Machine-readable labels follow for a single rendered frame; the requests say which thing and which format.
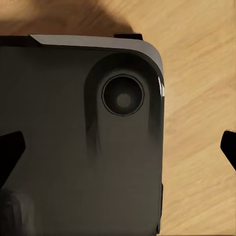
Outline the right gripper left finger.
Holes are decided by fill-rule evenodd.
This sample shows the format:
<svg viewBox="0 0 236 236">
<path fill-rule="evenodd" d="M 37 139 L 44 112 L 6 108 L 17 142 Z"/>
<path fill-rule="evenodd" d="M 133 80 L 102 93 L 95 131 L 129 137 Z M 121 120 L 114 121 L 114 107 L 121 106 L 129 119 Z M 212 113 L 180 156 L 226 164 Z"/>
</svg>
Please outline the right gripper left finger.
<svg viewBox="0 0 236 236">
<path fill-rule="evenodd" d="M 25 139 L 21 131 L 0 136 L 0 190 L 25 149 Z"/>
</svg>

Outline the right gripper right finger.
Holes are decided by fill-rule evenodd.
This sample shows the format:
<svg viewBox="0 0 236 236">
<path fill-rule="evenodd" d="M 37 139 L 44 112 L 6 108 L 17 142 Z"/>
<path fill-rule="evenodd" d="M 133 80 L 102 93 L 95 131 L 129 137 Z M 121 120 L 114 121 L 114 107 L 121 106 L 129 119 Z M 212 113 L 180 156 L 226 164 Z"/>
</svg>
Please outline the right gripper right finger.
<svg viewBox="0 0 236 236">
<path fill-rule="evenodd" d="M 236 133 L 224 131 L 220 148 L 236 170 Z"/>
</svg>

